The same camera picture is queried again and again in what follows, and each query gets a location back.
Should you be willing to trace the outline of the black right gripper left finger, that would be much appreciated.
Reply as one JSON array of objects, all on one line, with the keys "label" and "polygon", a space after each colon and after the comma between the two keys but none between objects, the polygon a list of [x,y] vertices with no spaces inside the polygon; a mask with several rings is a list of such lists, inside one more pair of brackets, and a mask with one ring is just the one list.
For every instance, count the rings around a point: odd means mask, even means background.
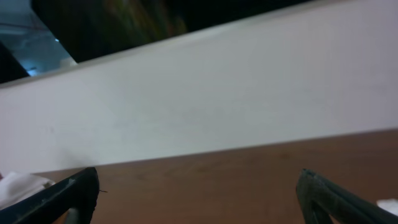
[{"label": "black right gripper left finger", "polygon": [[1,210],[1,223],[53,223],[72,208],[77,211],[75,223],[89,224],[99,192],[97,171],[88,167]]}]

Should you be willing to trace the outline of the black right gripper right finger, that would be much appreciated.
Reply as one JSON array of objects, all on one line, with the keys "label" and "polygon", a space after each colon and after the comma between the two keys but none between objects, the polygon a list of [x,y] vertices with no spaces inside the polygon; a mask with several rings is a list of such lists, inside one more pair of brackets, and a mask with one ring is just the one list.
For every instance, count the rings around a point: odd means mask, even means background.
[{"label": "black right gripper right finger", "polygon": [[340,223],[397,223],[396,215],[309,169],[301,171],[296,194],[306,224],[332,223],[332,219]]}]

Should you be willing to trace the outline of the white crumpled garment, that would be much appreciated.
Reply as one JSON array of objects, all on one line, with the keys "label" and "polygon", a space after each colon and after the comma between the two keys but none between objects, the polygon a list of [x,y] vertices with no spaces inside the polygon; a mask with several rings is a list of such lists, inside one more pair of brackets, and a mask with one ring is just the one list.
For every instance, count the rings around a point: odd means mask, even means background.
[{"label": "white crumpled garment", "polygon": [[32,174],[10,172],[1,179],[1,210],[49,188],[55,182]]}]

